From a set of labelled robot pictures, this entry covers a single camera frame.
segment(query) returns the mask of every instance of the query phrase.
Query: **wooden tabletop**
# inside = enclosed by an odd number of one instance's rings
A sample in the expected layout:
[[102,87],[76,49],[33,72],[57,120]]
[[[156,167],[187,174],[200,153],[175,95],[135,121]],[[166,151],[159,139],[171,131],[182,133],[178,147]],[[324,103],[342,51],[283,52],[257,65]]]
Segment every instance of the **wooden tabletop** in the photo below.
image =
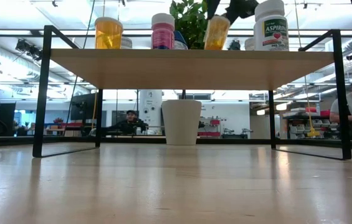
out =
[[274,90],[333,63],[332,52],[52,49],[102,89]]

